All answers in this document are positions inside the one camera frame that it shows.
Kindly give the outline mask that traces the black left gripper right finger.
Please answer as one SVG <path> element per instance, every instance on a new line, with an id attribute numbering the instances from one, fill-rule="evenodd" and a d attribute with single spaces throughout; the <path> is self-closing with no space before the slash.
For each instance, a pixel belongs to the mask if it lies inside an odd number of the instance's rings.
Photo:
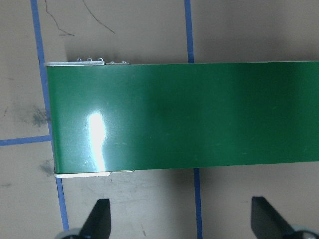
<path id="1" fill-rule="evenodd" d="M 297 233 L 265 197 L 252 197 L 250 223 L 257 239 L 293 239 Z"/>

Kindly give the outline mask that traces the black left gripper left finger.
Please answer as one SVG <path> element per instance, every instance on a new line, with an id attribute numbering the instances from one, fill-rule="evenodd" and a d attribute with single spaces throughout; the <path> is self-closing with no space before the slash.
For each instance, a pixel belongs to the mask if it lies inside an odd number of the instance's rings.
<path id="1" fill-rule="evenodd" d="M 82 239 L 108 239 L 110 233 L 110 200 L 99 199 L 84 223 L 79 236 Z"/>

